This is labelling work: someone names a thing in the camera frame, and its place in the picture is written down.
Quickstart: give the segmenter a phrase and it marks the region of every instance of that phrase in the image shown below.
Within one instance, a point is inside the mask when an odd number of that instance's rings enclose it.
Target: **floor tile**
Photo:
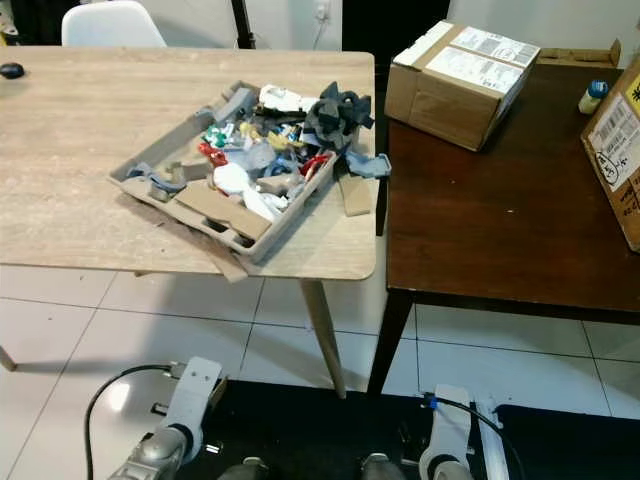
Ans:
[[[85,478],[82,418],[91,396],[109,377],[140,363],[202,356],[237,376],[250,325],[184,317],[99,311],[55,388],[11,480]],[[107,390],[92,419],[95,478],[107,478],[141,436],[161,418],[175,381],[159,372],[126,377]],[[55,448],[64,442],[64,448]]]
[[[336,340],[348,390],[365,391],[377,338],[337,333]],[[313,331],[254,325],[245,356],[242,380],[333,388]],[[402,340],[384,393],[418,393],[415,340]]]
[[[18,369],[0,368],[0,478],[15,462],[92,308],[0,299],[0,343]]]
[[[336,330],[377,335],[387,293],[373,294],[371,279],[364,282],[323,282],[331,319]],[[311,320],[297,280],[265,280],[256,323],[311,328]],[[412,309],[402,334],[415,339],[415,311]]]
[[[420,340],[590,357],[579,321],[418,305]]]
[[[230,284],[221,275],[149,274],[135,277],[120,272],[102,308],[166,313],[251,322],[258,303],[261,278]]]
[[[108,270],[0,266],[0,297],[96,307],[115,275]]]
[[[511,404],[609,415],[593,359],[418,341],[420,389],[446,383],[473,397]]]
[[[640,326],[584,322],[596,358],[640,362]]]
[[[596,360],[614,417],[640,419],[640,363]]]

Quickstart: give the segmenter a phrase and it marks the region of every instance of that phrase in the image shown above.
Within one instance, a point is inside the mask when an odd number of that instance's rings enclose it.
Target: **cardboard box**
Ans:
[[[580,136],[631,250],[640,252],[640,59]]]
[[[539,51],[438,22],[393,59],[385,113],[478,151],[522,89]]]

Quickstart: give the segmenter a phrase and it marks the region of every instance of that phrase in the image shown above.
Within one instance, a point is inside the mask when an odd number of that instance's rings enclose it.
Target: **power outlet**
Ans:
[[[331,0],[315,0],[315,19],[320,22],[329,21],[329,10],[331,6]]]

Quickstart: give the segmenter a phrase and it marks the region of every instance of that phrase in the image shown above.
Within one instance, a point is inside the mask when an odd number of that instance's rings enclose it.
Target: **tile grout line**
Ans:
[[[418,351],[418,307],[413,304],[413,322],[416,327],[415,350],[416,350],[416,374],[418,375],[418,393],[420,393],[420,352]]]
[[[99,310],[100,307],[102,306],[102,302],[104,302],[104,299],[107,298],[107,295],[109,294],[109,290],[111,290],[111,287],[113,286],[113,284],[116,281],[116,277],[118,276],[118,272],[114,270],[113,272],[113,276],[111,277],[111,281],[109,282],[109,285],[107,285],[106,290],[104,291],[104,294],[102,295],[102,298],[100,299],[100,301],[98,302],[98,305],[96,305],[96,309]]]
[[[102,295],[102,298],[98,302],[98,305],[100,305],[102,303],[102,301],[104,300],[104,298],[106,297],[107,292],[109,291],[109,288],[113,284],[113,281],[115,280],[115,278],[116,278],[116,274],[114,272],[114,275],[113,275],[113,277],[111,277],[111,281],[109,282],[109,285],[107,285],[107,288],[106,288],[104,294]],[[67,357],[66,362],[64,363],[64,365],[62,366],[62,369],[60,370],[60,373],[58,374],[58,378],[56,378],[56,381],[53,383],[53,386],[51,387],[51,390],[49,391],[49,394],[47,395],[47,398],[45,399],[42,407],[40,408],[40,411],[38,412],[38,415],[36,415],[36,418],[33,421],[33,424],[31,425],[31,428],[29,429],[29,432],[27,433],[27,436],[24,439],[24,442],[22,443],[22,446],[20,447],[20,450],[18,450],[18,454],[16,455],[16,459],[13,461],[13,464],[11,465],[11,468],[9,469],[9,473],[7,474],[7,480],[11,479],[11,475],[13,475],[13,471],[15,470],[16,465],[18,465],[18,461],[20,460],[20,457],[24,453],[24,449],[27,447],[27,444],[29,443],[29,440],[31,439],[31,435],[33,434],[33,431],[36,429],[36,426],[38,425],[38,422],[40,421],[40,417],[42,417],[42,414],[44,413],[45,409],[47,408],[47,405],[49,405],[49,400],[51,400],[51,397],[53,396],[53,393],[55,392],[56,388],[58,387],[58,384],[60,383],[60,380],[62,380],[62,376],[64,375],[64,372],[67,370],[67,367],[69,366],[69,363],[71,362],[71,358],[73,358],[73,355],[76,353],[76,350],[78,349],[78,346],[80,345],[80,342],[82,342],[82,339],[84,338],[85,333],[89,329],[89,326],[93,322],[93,319],[96,316],[96,313],[98,313],[98,306],[97,305],[95,307],[93,307],[93,312],[91,312],[91,317],[89,317],[89,321],[87,322],[85,327],[82,329],[82,332],[80,332],[80,335],[78,336],[78,340],[76,341],[75,345],[71,349],[71,352],[69,353],[69,356]]]
[[[73,308],[86,308],[86,309],[97,308],[97,307],[91,307],[91,306],[88,306],[88,305],[76,305],[76,304],[71,304],[71,303],[60,303],[60,302],[45,302],[43,300],[28,300],[28,299],[24,299],[24,298],[4,297],[4,296],[0,296],[0,300],[12,300],[12,301],[26,302],[26,303],[42,303],[42,304],[46,304],[46,305],[59,305],[59,306],[73,307]],[[123,308],[112,308],[112,307],[100,307],[100,310],[105,310],[105,311],[110,311],[110,312],[138,313],[138,314],[145,314],[145,315],[159,315],[159,316],[165,316],[165,317],[193,318],[193,319],[198,319],[198,320],[214,320],[214,321],[218,321],[218,322],[239,323],[239,324],[243,324],[243,325],[255,323],[256,325],[266,325],[266,326],[271,326],[271,327],[283,327],[283,328],[298,328],[298,329],[306,330],[306,327],[304,327],[304,326],[283,325],[283,324],[280,324],[280,323],[269,323],[269,322],[251,322],[251,321],[247,321],[247,320],[232,320],[232,319],[228,319],[228,318],[203,317],[203,316],[198,316],[198,315],[185,315],[185,314],[180,314],[180,313],[148,312],[148,311],[143,311],[143,310],[126,310],[126,309],[123,309]],[[336,329],[335,331],[336,331],[336,333],[348,333],[348,334],[353,334],[353,335],[368,335],[368,336],[371,336],[371,337],[377,337],[378,336],[377,333],[356,332],[356,331],[353,331],[353,330],[339,330],[339,329]],[[414,337],[401,337],[401,339],[403,339],[403,340],[414,340]],[[632,363],[632,364],[639,364],[640,363],[640,361],[638,361],[638,360],[623,360],[623,359],[618,359],[618,358],[595,357],[593,354],[591,354],[591,355],[576,355],[576,354],[570,354],[570,353],[541,352],[541,351],[537,351],[537,350],[523,350],[523,349],[518,349],[518,348],[493,347],[493,346],[488,346],[488,345],[474,345],[474,344],[469,344],[469,343],[445,342],[445,341],[442,341],[442,340],[428,340],[428,339],[419,338],[417,336],[417,332],[416,332],[415,339],[418,342],[439,343],[439,344],[443,344],[443,345],[458,345],[458,346],[461,346],[461,347],[486,348],[486,349],[490,349],[490,350],[504,350],[504,351],[508,351],[508,352],[535,353],[535,354],[538,354],[538,355],[554,355],[554,356],[572,357],[572,358],[595,358],[597,360],[606,360],[608,362],[620,362],[620,363]]]
[[[611,410],[611,404],[609,403],[609,397],[607,397],[607,389],[604,388],[604,382],[602,381],[602,376],[600,375],[600,369],[598,368],[598,362],[596,362],[596,357],[593,356],[593,348],[591,347],[591,340],[589,340],[589,334],[587,333],[587,327],[584,325],[584,322],[580,320],[580,325],[582,325],[582,331],[584,332],[584,337],[587,340],[587,346],[589,347],[589,351],[591,352],[591,360],[593,361],[593,366],[596,369],[596,375],[598,375],[598,380],[600,381],[600,388],[602,388],[602,394],[604,395],[604,401],[607,402],[607,408],[609,409],[609,415],[613,417],[613,410]]]
[[[520,353],[533,353],[536,355],[552,355],[554,357],[570,357],[570,358],[582,358],[582,359],[593,359],[591,355],[576,355],[572,353],[556,353],[556,352],[540,352],[536,350],[519,350],[517,348],[507,348],[507,347],[492,347],[489,345],[470,345],[468,343],[455,343],[455,342],[444,342],[442,340],[423,340],[418,339],[418,342],[426,342],[426,343],[437,343],[440,345],[457,345],[459,347],[469,347],[469,348],[483,348],[485,350],[502,350],[505,352],[520,352]],[[639,362],[631,362],[628,360],[620,360],[628,363],[639,363]]]
[[[262,279],[262,285],[260,285],[260,292],[258,293],[258,301],[256,302],[256,308],[253,311],[253,318],[251,321],[251,327],[249,327],[249,334],[247,335],[247,343],[244,344],[244,351],[242,352],[242,358],[240,359],[240,368],[238,368],[238,378],[244,367],[244,360],[247,356],[247,350],[249,349],[249,341],[251,340],[251,334],[253,333],[253,326],[255,325],[256,316],[258,315],[258,309],[260,308],[260,301],[262,300],[262,292],[264,291],[264,284],[267,283],[267,279]]]

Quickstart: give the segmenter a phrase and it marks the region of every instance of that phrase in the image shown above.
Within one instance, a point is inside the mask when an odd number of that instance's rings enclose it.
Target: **red object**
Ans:
[[[318,168],[320,168],[322,164],[327,163],[328,160],[329,155],[326,153],[311,157],[302,167],[300,167],[300,173],[306,176],[307,172],[312,168],[317,171]]]
[[[198,145],[198,150],[209,158],[209,161],[214,167],[221,167],[222,165],[229,163],[222,150],[212,147],[207,142],[202,142]]]

